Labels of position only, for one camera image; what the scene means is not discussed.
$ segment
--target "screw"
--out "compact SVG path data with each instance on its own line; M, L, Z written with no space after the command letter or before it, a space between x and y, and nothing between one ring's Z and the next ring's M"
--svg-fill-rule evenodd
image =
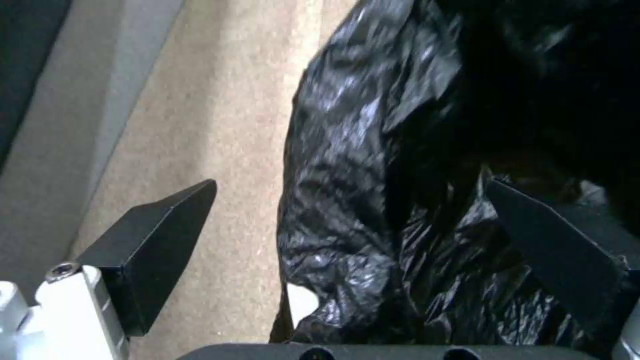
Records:
M44 279L49 283L53 284L56 281L60 281L62 279L66 279L71 275L77 274L82 271L79 263L75 261L69 261L66 263L58 264L51 268L44 276Z

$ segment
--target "hole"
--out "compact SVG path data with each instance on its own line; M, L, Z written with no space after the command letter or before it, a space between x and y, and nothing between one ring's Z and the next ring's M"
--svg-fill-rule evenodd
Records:
M53 269L52 273L56 276L63 275L73 270L73 268L74 266L71 264L63 264L63 265L56 266L56 268Z
M444 360L480 360L471 350L465 348L452 348L443 357Z
M323 348L311 348L300 355L300 360L335 360L329 350Z

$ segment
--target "beige carpet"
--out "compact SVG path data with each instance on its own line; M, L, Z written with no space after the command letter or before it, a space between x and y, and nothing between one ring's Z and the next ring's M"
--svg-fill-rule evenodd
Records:
M189 266L134 359L265 342L278 305L276 209L291 98L355 0L187 0L79 232L204 178L219 193Z

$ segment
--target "gray wall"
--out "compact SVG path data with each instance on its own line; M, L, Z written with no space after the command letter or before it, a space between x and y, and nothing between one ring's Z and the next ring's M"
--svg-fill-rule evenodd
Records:
M182 0L74 1L0 176L0 280L69 247Z

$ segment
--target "black plastic bag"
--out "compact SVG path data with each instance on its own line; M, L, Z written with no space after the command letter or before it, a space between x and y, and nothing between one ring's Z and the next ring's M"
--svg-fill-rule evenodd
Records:
M639 13L360 1L294 99L278 251L283 282L320 308L292 339L606 353L511 247L483 185L637 218Z

